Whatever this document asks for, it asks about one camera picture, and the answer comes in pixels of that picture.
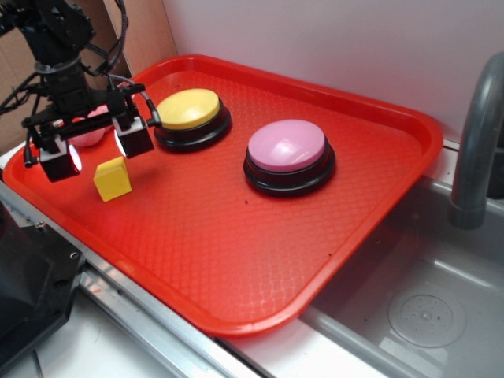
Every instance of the black robotic arm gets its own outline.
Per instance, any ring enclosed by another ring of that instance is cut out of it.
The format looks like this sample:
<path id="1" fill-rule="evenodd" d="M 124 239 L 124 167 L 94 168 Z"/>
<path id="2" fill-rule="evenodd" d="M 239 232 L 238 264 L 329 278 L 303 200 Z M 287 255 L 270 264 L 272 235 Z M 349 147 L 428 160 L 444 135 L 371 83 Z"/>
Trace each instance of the black robotic arm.
<path id="1" fill-rule="evenodd" d="M 120 53 L 127 18 L 123 0 L 116 0 L 116 3 L 123 13 L 123 20 L 126 20 L 118 43 Z M 22 122 L 28 133 L 25 166 L 41 163 L 51 181 L 77 175 L 79 169 L 69 156 L 67 140 L 110 124 L 114 124 L 127 158 L 154 148 L 146 130 L 147 125 L 161 124 L 154 104 L 147 99 L 152 117 L 145 122 L 132 101 L 133 94 L 145 90 L 142 84 L 117 87 L 110 80 L 105 91 L 89 87 L 85 73 L 92 72 L 82 64 L 80 51 L 93 46 L 90 41 L 95 31 L 90 18 L 80 7 L 65 0 L 0 0 L 0 14 L 0 35 L 18 28 L 35 58 L 35 73 L 0 104 L 1 115 L 19 105 L 9 106 L 19 93 L 24 92 L 24 98 L 36 96 L 31 115 Z M 108 75 L 115 61 L 115 58 L 112 61 L 105 59 L 94 74 Z M 40 81 L 30 83 L 36 77 Z M 47 98 L 50 104 L 38 112 L 41 97 Z M 88 117 L 101 105 L 107 105 L 109 112 Z M 31 142 L 39 150 L 39 157 L 32 156 Z"/>

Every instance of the plastic tray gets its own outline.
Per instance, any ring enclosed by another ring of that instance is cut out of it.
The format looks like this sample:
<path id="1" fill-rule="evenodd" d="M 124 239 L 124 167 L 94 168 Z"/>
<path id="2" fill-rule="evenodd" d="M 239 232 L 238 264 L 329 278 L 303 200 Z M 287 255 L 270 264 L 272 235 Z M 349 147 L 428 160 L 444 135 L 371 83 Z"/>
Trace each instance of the plastic tray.
<path id="1" fill-rule="evenodd" d="M 128 160 L 133 192 L 110 202 L 92 177 L 119 156 L 113 133 L 80 149 L 80 176 L 50 183 L 19 153 L 4 179 L 209 334 L 248 335 L 297 317 L 442 147 L 437 123 L 421 113 L 211 57 L 168 59 L 135 80 L 156 104 L 188 88 L 215 91 L 233 129 L 206 150 Z M 248 140 L 287 118 L 322 128 L 335 176 L 300 198 L 260 195 L 243 173 Z"/>

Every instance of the black button base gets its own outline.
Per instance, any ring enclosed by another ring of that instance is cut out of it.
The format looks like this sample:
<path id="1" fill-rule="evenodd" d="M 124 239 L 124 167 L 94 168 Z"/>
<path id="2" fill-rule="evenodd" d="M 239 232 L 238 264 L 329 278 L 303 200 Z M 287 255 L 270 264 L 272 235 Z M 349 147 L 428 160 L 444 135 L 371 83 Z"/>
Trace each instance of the black button base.
<path id="1" fill-rule="evenodd" d="M 214 118 L 195 128 L 172 130 L 162 126 L 154 130 L 161 147 L 172 152 L 202 150 L 223 139 L 232 128 L 231 113 L 221 100 L 220 110 Z"/>
<path id="2" fill-rule="evenodd" d="M 243 170 L 249 185 L 264 195 L 295 197 L 307 195 L 326 184 L 335 172 L 336 155 L 328 140 L 322 156 L 312 165 L 293 172 L 272 172 L 258 167 L 247 149 Z"/>

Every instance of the yellow cube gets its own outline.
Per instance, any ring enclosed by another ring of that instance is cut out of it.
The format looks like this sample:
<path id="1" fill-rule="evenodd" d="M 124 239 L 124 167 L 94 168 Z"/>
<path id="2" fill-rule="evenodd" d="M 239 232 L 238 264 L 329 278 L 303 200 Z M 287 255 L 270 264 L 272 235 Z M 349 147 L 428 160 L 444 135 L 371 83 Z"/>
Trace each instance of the yellow cube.
<path id="1" fill-rule="evenodd" d="M 124 157 L 106 161 L 96 168 L 94 185 L 104 202 L 132 191 Z"/>

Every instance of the sink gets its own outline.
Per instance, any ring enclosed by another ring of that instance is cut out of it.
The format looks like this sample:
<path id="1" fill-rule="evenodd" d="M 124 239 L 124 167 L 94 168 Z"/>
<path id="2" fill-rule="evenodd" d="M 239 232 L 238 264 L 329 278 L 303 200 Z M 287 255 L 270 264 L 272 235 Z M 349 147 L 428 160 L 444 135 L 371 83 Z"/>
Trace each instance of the sink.
<path id="1" fill-rule="evenodd" d="M 450 190 L 423 177 L 302 319 L 388 376 L 502 376 L 504 206 L 462 231 Z"/>

